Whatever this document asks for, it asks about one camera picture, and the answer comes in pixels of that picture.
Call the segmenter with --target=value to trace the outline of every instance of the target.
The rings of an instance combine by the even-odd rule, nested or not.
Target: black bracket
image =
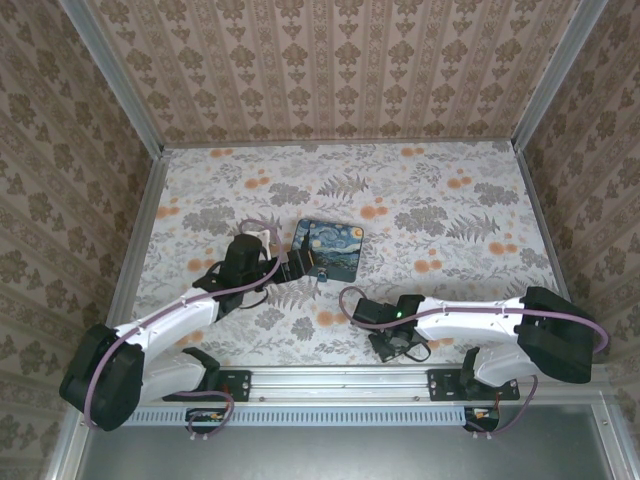
[[[206,368],[206,372],[198,388],[194,392],[210,390],[223,391],[233,397],[237,403],[249,401],[251,393],[251,370],[221,370],[220,363],[197,348],[185,348],[184,353],[199,360]],[[185,397],[181,395],[167,395],[162,398],[165,402],[219,402],[216,395],[202,397]]]
[[[502,400],[519,400],[518,382],[511,380],[498,388],[493,388],[477,380],[464,385],[460,379],[460,368],[438,368],[427,370],[429,397],[432,402],[495,401],[496,395]]]

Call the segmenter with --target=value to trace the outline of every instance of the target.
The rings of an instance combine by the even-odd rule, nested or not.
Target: black mount
[[[525,308],[594,318],[571,302],[543,287],[529,287],[520,299]],[[593,362],[591,328],[569,320],[524,315],[516,327],[518,345],[540,371],[567,383],[589,383]]]
[[[251,370],[220,370],[220,363],[210,355],[195,347],[185,348],[183,353],[191,355],[200,361],[206,371],[198,388],[193,392],[223,391],[233,397],[235,402],[249,401],[251,392]],[[215,395],[202,397],[185,397],[182,395],[167,395],[165,402],[219,402],[221,398]]]
[[[253,283],[264,277],[276,264],[275,258],[260,260],[260,255],[263,253],[264,247],[259,238],[245,233],[236,235],[227,248],[224,261],[209,268],[204,276],[193,282],[192,286],[213,293]],[[287,261],[281,262],[280,268],[270,281],[278,284],[298,280],[311,270],[314,263],[312,252],[307,245],[302,245],[299,250],[287,252]],[[263,285],[255,289],[256,292],[263,290]],[[216,321],[242,305],[244,293],[216,297],[216,301],[220,304]]]
[[[116,331],[104,325],[94,325],[82,337],[60,385],[60,396],[81,412],[93,372],[117,339]],[[125,342],[118,347],[96,384],[91,403],[96,425],[109,432],[129,418],[140,400],[143,367],[140,345]]]
[[[393,320],[399,320],[418,311],[420,302],[424,301],[422,295],[401,295],[398,305],[376,303],[366,298],[358,301],[353,318],[363,323],[379,325]],[[426,340],[418,335],[415,327],[418,321],[407,322],[394,328],[377,330],[369,335],[369,341],[373,351],[378,354],[380,360],[385,363],[389,360],[406,354],[416,345],[426,345]]]
[[[429,397],[432,402],[452,401],[484,401],[519,400],[518,382],[511,380],[495,388],[476,380],[473,364],[480,349],[478,347],[467,351],[462,362],[462,368],[434,368],[427,370]]]

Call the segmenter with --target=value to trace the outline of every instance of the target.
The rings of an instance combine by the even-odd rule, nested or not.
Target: metal bracket
[[[251,370],[221,370],[218,385],[226,387],[236,402],[248,402],[251,393]]]
[[[495,400],[519,400],[518,382],[511,380],[499,388],[489,387],[476,380],[472,388],[466,388],[460,381],[462,369],[440,368],[427,371],[429,397],[432,402]]]

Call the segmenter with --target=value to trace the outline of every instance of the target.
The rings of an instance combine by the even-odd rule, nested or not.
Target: gray floor
[[[461,427],[121,428],[88,442],[86,480],[601,480],[612,478],[588,407],[534,407],[490,441]]]

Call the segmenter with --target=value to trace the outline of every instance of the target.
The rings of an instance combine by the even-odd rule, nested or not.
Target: metal frame edge
[[[553,276],[556,278],[556,283],[558,284],[560,294],[566,300],[571,300],[569,289],[567,288],[567,284],[564,280],[564,275],[562,274],[562,269],[560,268],[560,261],[558,260],[558,255],[556,254],[555,247],[553,246],[551,234],[549,233],[549,228],[547,227],[547,222],[544,218],[544,213],[542,212],[540,199],[538,198],[538,195],[536,193],[536,187],[533,185],[533,179],[531,178],[531,173],[529,172],[529,167],[527,166],[527,160],[524,156],[524,151],[521,148],[516,147],[515,153],[518,161],[518,166],[520,167],[520,173],[522,174],[522,179],[524,180],[524,186],[527,189],[527,193],[529,194],[531,208],[533,209],[533,214],[538,222],[538,228],[540,229],[540,235],[542,236],[542,241],[544,242],[545,249],[547,250],[547,255],[549,255],[549,263],[551,264]]]
[[[127,253],[122,262],[120,278],[111,300],[107,315],[107,326],[112,327],[129,321],[142,274],[144,259],[149,246],[156,211],[164,188],[169,162],[161,157],[151,166],[151,172],[145,186],[140,209],[136,216],[133,232],[129,240]]]
[[[529,143],[606,4],[607,0],[583,0],[576,8],[513,133],[518,148],[524,150]]]
[[[87,46],[93,61],[98,65],[118,103],[129,117],[140,140],[156,161],[162,156],[162,140],[141,99],[131,85],[126,70],[113,53],[100,25],[91,13],[88,2],[60,0],[62,8]]]
[[[620,406],[607,402],[603,397],[602,403],[592,405],[591,408],[613,478],[640,478],[638,455],[633,448]]]
[[[109,326],[117,325],[122,319],[128,320],[131,316],[168,166],[168,160],[162,157],[151,165],[151,172],[107,315],[106,323]],[[75,480],[88,434],[89,430],[83,426],[80,412],[68,408],[44,477],[46,480]]]
[[[425,137],[406,137],[406,138],[359,138],[348,139],[338,138],[334,140],[269,140],[261,142],[201,142],[201,143],[167,143],[165,148],[174,150],[183,150],[189,148],[240,148],[240,147],[302,147],[308,145],[386,145],[398,143],[478,143],[478,142],[510,142],[509,137],[482,137],[482,138],[425,138]]]

